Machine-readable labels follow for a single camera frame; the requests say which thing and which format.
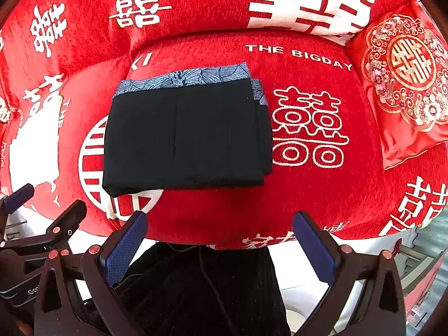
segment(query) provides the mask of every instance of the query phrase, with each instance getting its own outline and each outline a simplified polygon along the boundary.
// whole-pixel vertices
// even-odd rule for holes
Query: black fabric
[[[129,92],[113,100],[102,180],[112,197],[262,185],[271,167],[269,113],[254,101],[250,79]]]
[[[216,251],[157,243],[124,279],[115,292],[148,335],[229,336],[229,324],[239,336],[290,335],[267,247]],[[93,304],[88,306],[93,326],[108,333]]]

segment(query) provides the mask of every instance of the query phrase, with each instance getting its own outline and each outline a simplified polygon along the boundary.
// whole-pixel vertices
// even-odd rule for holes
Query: embroidered flower
[[[436,121],[439,120],[442,116],[442,108],[440,107],[440,104],[438,102],[431,102],[429,104],[425,105],[425,108],[423,109],[425,112],[425,116],[430,121]]]

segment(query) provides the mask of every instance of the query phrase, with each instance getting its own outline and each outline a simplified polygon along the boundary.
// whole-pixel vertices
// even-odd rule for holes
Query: screw
[[[50,253],[48,254],[48,257],[49,257],[50,259],[54,259],[55,257],[57,257],[57,255],[58,255],[57,250],[52,250],[52,251],[50,251]]]
[[[95,254],[99,253],[100,250],[101,250],[101,248],[99,245],[92,245],[89,248],[89,253],[91,253],[92,255],[95,255]]]
[[[353,251],[352,247],[350,245],[346,245],[346,244],[341,245],[340,249],[342,250],[343,253],[346,253],[346,254],[350,254]]]
[[[391,253],[389,250],[383,250],[383,251],[381,252],[381,254],[382,254],[386,259],[392,259],[392,258],[393,258],[392,253]]]

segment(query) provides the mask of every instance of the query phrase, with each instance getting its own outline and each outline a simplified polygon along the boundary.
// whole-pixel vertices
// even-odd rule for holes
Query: folded clothing
[[[128,86],[125,94],[120,85],[104,136],[104,190],[118,197],[159,188],[262,185],[272,165],[266,163],[269,113],[260,104],[266,100],[259,85],[254,100],[250,78],[241,79],[249,75],[245,64],[232,67],[219,71],[233,72],[236,80],[227,74],[228,81],[212,84],[184,80],[157,89],[170,85],[141,83],[132,87],[152,89]]]

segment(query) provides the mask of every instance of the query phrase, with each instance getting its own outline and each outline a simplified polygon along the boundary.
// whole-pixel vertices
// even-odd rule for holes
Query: blue textured pad
[[[321,282],[333,284],[335,260],[300,212],[294,215],[293,231]]]
[[[5,198],[3,202],[5,212],[12,214],[17,211],[26,201],[33,198],[33,196],[34,187],[29,183],[24,185],[22,188],[17,189],[17,191]]]
[[[140,215],[106,260],[104,277],[110,286],[120,282],[148,231],[146,213]]]

